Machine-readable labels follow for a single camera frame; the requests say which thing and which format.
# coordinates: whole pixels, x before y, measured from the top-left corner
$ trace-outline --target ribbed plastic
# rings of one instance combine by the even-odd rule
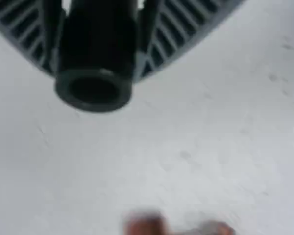
[[[244,0],[0,0],[0,31],[55,77],[59,97],[81,110],[124,106],[132,84],[181,57]]]

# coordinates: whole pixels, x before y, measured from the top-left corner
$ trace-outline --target cylindrical hub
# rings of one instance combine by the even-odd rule
[[[131,97],[137,0],[73,0],[65,21],[56,91],[79,109],[107,112]]]

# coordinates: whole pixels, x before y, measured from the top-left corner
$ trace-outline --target black plastic part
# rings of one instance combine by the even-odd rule
[[[106,112],[131,97],[136,51],[133,0],[75,0],[63,29],[56,91],[83,110]]]
[[[0,0],[0,31],[27,59],[50,75],[51,49],[61,17],[61,0]]]
[[[81,110],[108,112],[133,82],[190,50],[244,0],[0,0],[0,31]]]

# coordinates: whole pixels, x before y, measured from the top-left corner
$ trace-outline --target white surface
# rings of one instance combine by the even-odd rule
[[[129,106],[65,106],[0,36],[0,235],[117,235],[221,219],[294,235],[294,0],[249,0]]]

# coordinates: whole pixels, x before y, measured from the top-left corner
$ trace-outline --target dark spot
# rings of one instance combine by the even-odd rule
[[[204,98],[207,99],[207,100],[212,100],[213,99],[211,94],[207,93],[207,92],[204,93]]]
[[[286,90],[286,89],[282,89],[282,94],[284,96],[286,96],[286,97],[290,97],[291,96],[291,93],[288,90]]]
[[[282,48],[285,49],[285,50],[294,50],[294,47],[288,43],[284,43],[282,45]]]
[[[248,130],[248,129],[246,129],[246,128],[242,128],[242,129],[240,130],[240,133],[241,133],[242,135],[248,135],[248,134],[250,133],[250,130]]]
[[[289,83],[288,79],[286,79],[286,78],[283,78],[282,81],[283,81],[285,84],[288,84],[288,83]]]
[[[189,152],[187,152],[187,151],[181,151],[181,152],[180,152],[180,157],[181,157],[182,159],[184,159],[184,160],[187,160],[187,161],[189,161],[189,160],[192,159],[191,154],[190,154]]]
[[[276,82],[279,79],[274,73],[269,74],[268,78],[271,82]]]

